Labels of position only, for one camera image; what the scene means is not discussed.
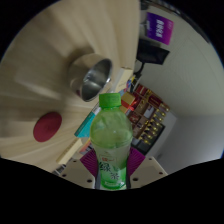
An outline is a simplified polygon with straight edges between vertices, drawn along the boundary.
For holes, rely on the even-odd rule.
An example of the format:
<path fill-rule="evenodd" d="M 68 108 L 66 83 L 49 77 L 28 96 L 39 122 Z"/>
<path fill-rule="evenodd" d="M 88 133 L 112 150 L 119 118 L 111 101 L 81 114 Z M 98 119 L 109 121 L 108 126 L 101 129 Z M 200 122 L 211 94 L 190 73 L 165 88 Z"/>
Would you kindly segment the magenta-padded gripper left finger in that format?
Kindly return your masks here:
<path fill-rule="evenodd" d="M 98 176 L 95 151 L 90 150 L 80 159 L 73 159 L 66 165 L 60 176 L 83 188 L 94 189 Z"/>

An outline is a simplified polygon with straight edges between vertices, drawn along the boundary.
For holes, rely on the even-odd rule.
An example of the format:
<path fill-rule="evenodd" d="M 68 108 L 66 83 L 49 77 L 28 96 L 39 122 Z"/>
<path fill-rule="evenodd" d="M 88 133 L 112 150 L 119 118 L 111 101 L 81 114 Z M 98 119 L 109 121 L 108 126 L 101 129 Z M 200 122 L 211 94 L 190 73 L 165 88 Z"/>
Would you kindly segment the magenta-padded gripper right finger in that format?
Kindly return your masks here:
<path fill-rule="evenodd" d="M 131 148 L 127 160 L 127 187 L 141 188 L 167 176 L 167 172 L 154 157 L 146 157 Z"/>

